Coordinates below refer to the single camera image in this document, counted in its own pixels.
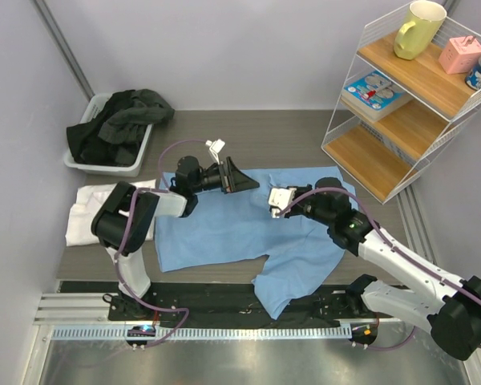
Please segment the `light blue long sleeve shirt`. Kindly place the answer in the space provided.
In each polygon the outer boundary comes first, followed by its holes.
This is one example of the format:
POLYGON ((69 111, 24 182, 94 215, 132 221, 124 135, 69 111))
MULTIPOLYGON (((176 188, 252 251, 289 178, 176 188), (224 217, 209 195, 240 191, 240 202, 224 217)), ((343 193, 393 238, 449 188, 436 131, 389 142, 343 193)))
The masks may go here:
POLYGON ((203 192, 189 217, 156 218, 155 246, 162 272, 267 256, 254 293, 273 319, 293 299, 312 294, 344 256, 325 226, 303 216, 273 218, 268 198, 276 186, 342 178, 337 167, 251 169, 259 188, 234 194, 203 192))

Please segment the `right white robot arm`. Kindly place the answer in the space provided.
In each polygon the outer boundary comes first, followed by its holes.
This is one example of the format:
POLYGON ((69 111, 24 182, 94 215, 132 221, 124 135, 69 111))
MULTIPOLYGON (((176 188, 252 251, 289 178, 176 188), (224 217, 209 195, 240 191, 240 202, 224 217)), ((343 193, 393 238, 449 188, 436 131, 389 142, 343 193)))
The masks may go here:
POLYGON ((304 216, 327 228, 333 243, 384 269, 405 287, 397 289, 364 274, 347 290, 354 316, 369 312, 398 318, 427 332, 449 356, 465 361, 481 349, 481 278, 463 279, 439 268, 396 241, 356 196, 333 177, 315 185, 272 188, 273 217, 304 216))

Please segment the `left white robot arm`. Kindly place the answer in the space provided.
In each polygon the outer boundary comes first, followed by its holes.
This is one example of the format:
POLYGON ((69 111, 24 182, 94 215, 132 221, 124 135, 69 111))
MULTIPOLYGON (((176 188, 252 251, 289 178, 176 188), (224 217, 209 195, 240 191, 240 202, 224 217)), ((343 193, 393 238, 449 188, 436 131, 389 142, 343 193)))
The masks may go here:
POLYGON ((143 262, 142 247, 157 217, 188 217, 198 205, 198 193, 219 189, 224 194, 239 193, 260 184, 243 173, 231 157, 208 168, 194 156, 180 158, 167 190, 137 188, 119 182, 91 222, 91 233, 111 256, 119 279, 119 290, 129 296, 127 311, 139 320, 155 309, 147 295, 151 286, 143 262))

